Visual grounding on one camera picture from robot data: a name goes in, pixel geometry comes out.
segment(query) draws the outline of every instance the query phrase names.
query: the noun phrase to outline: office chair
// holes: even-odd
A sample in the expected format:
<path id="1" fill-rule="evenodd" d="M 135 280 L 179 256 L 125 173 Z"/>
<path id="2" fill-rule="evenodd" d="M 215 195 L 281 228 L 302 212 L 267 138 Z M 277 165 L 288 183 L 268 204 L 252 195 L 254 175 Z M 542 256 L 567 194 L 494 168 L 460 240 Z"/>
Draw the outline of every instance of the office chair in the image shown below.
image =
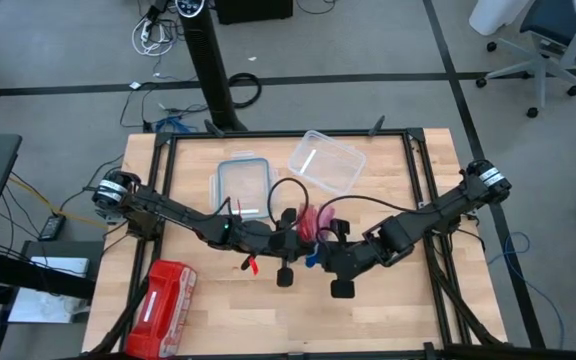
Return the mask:
<path id="1" fill-rule="evenodd" d="M 524 72 L 523 79 L 534 77 L 538 107 L 528 109 L 526 115 L 529 118 L 537 117 L 539 109 L 546 106 L 547 73 L 573 84 L 567 93 L 570 96 L 576 96 L 576 77 L 566 70 L 566 68 L 576 66 L 574 5 L 573 0 L 536 0 L 519 30 L 521 33 L 530 33 L 534 50 L 527 50 L 507 40 L 499 39 L 499 44 L 526 61 L 486 74 L 485 77 L 477 79 L 477 87 L 486 86 L 488 79 L 519 72 Z M 490 42 L 486 48 L 488 52 L 495 51 L 497 44 Z"/>

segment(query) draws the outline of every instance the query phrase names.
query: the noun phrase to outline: wooden tabletop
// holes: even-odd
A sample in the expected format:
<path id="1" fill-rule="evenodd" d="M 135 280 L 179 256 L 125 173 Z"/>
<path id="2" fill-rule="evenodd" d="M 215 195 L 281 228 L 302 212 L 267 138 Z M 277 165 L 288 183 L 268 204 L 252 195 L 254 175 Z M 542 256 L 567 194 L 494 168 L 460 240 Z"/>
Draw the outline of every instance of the wooden tabletop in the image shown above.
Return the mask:
<path id="1" fill-rule="evenodd" d="M 425 130 L 439 193 L 461 180 L 457 155 L 448 129 Z M 366 154 L 364 168 L 351 193 L 415 207 L 404 148 L 398 136 L 338 137 Z M 177 143 L 170 198 L 199 211 L 211 212 L 209 177 L 219 162 L 237 151 L 252 150 L 268 159 L 280 177 L 292 176 L 288 157 L 300 138 L 250 138 L 182 140 Z M 123 170 L 148 178 L 154 135 L 132 135 L 128 139 Z M 162 155 L 158 174 L 161 189 Z M 425 179 L 418 161 L 422 186 Z M 322 204 L 332 195 L 306 183 L 311 203 Z M 298 207 L 302 192 L 286 185 L 277 193 L 278 209 Z M 361 200 L 334 204 L 335 217 L 351 222 L 349 240 L 359 239 L 368 229 L 393 211 Z M 476 233 L 472 222 L 462 229 Z M 123 229 L 106 245 L 123 236 Z M 490 332 L 505 339 L 488 267 L 479 242 L 455 233 L 453 258 L 464 300 Z M 127 238 L 103 258 L 97 278 L 83 350 L 97 345 L 124 308 L 133 265 L 136 240 Z M 441 347 L 430 279 L 421 243 L 413 254 L 391 268 L 376 266 L 355 281 L 354 299 L 330 297 L 333 274 L 321 268 L 293 264 L 292 287 L 275 285 L 278 259 L 258 258 L 260 272 L 239 269 L 245 256 L 209 248 L 185 228 L 166 224 L 162 259 L 184 262 L 198 273 L 179 354 L 251 354 L 288 352 L 339 352 L 421 349 L 427 341 Z M 451 329 L 457 336 L 454 312 L 446 298 Z"/>

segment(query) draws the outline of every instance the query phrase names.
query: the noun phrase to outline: clear plastic container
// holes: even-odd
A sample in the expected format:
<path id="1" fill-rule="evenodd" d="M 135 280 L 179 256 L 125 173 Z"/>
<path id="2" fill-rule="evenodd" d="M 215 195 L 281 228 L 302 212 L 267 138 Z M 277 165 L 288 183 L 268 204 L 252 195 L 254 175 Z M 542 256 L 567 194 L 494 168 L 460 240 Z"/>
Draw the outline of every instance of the clear plastic container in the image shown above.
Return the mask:
<path id="1" fill-rule="evenodd" d="M 366 165 L 366 156 L 320 132 L 308 131 L 288 161 L 288 168 L 320 188 L 346 195 Z"/>
<path id="2" fill-rule="evenodd" d="M 268 217 L 268 193 L 277 178 L 276 170 L 270 167 L 268 160 L 254 157 L 250 151 L 234 153 L 232 158 L 221 162 L 217 173 L 210 178 L 213 209 L 217 210 L 230 197 L 233 214 L 239 214 L 241 206 L 243 219 Z M 228 209 L 224 208 L 220 213 L 227 214 Z"/>

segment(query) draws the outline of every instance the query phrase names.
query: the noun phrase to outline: blue clip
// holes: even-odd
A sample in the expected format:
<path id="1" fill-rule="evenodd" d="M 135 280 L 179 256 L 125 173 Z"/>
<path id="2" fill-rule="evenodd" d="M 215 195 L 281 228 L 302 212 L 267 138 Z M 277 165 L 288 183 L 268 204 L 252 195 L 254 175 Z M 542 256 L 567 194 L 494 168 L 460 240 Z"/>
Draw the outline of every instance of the blue clip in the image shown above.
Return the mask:
<path id="1" fill-rule="evenodd" d="M 318 252 L 319 252 L 319 243 L 316 243 L 314 252 L 310 255 L 306 255 L 307 268 L 312 268 L 313 266 L 317 265 L 317 263 L 319 262 L 319 256 L 317 256 Z"/>

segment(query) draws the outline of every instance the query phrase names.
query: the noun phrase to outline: wheel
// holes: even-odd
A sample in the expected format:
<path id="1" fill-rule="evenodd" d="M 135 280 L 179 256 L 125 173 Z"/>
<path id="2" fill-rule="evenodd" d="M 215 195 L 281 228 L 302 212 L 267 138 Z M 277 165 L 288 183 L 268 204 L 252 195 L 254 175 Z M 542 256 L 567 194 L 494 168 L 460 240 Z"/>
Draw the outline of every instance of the wheel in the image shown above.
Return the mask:
<path id="1" fill-rule="evenodd" d="M 488 80 L 486 80 L 486 78 L 479 78 L 479 79 L 477 79 L 475 84 L 477 85 L 478 88 L 481 89 L 482 87 L 484 87 L 488 84 Z"/>
<path id="2" fill-rule="evenodd" d="M 570 96 L 576 96 L 576 85 L 571 86 L 566 93 Z"/>
<path id="3" fill-rule="evenodd" d="M 529 118 L 534 119 L 537 117 L 537 115 L 539 115 L 539 110 L 537 108 L 530 108 L 530 109 L 528 109 L 528 112 L 526 113 L 526 115 Z"/>
<path id="4" fill-rule="evenodd" d="M 488 50 L 488 52 L 493 52 L 497 50 L 497 43 L 494 41 L 489 42 L 488 44 L 486 44 L 486 50 Z"/>

